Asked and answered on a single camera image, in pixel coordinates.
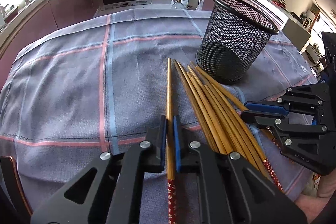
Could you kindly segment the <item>chopstick with red end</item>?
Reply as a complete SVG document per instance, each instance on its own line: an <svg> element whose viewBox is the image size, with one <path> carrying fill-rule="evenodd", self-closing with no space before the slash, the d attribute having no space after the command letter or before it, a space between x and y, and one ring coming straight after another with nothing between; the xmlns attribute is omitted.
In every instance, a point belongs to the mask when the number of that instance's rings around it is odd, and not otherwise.
<svg viewBox="0 0 336 224"><path fill-rule="evenodd" d="M166 164L167 164L168 220L169 223L177 223L171 58L167 59L166 118L167 118Z"/></svg>

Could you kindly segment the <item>wooden chair back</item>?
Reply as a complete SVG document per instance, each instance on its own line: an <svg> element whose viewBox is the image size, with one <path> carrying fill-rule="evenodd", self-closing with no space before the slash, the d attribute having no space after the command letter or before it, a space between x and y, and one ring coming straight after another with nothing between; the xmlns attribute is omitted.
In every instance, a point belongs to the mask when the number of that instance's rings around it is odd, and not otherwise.
<svg viewBox="0 0 336 224"><path fill-rule="evenodd" d="M33 211L24 194L17 163L11 156L1 156L1 170L11 204L23 223L30 223Z"/></svg>

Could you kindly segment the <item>pink lower kitchen cabinets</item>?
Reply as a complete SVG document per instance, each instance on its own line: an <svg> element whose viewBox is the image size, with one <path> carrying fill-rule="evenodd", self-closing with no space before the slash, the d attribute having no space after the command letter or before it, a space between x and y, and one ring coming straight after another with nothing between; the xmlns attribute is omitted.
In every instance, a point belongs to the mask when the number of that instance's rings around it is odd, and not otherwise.
<svg viewBox="0 0 336 224"><path fill-rule="evenodd" d="M265 10L279 27L287 17L271 0L247 0ZM150 0L167 4L169 0ZM1 29L1 84L8 78L18 52L26 45L64 27L88 20L105 10L103 0L33 0Z"/></svg>

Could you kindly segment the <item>plaid grey blue tablecloth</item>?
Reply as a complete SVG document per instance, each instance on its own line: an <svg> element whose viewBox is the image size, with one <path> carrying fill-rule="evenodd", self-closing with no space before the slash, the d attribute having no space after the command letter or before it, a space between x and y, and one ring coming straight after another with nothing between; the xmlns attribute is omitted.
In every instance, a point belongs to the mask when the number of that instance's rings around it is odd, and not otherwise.
<svg viewBox="0 0 336 224"><path fill-rule="evenodd" d="M102 151L142 141L166 112L167 59L185 67L210 11L132 9L62 28L23 48L1 90L1 156L12 156L33 210ZM224 86L241 102L276 100L317 80L282 33L244 77ZM251 128L284 193L295 201L312 172ZM167 223L165 173L146 174L140 223Z"/></svg>

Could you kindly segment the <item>black mesh utensil cup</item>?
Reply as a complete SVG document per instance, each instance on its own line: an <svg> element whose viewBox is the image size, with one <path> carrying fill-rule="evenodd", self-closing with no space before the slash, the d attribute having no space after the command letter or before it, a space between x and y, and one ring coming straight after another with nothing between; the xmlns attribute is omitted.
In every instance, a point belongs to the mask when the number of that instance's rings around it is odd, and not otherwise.
<svg viewBox="0 0 336 224"><path fill-rule="evenodd" d="M197 65L221 84L235 84L279 30L263 11L242 0L213 0Z"/></svg>

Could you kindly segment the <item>plastic oil bottle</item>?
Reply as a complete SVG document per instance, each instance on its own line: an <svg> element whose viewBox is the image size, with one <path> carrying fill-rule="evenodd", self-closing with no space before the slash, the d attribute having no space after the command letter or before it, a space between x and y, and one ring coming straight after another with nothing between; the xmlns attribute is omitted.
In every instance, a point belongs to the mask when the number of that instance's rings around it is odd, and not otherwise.
<svg viewBox="0 0 336 224"><path fill-rule="evenodd" d="M182 0L175 0L174 4L171 6L172 9L185 10L186 7L182 3Z"/></svg>

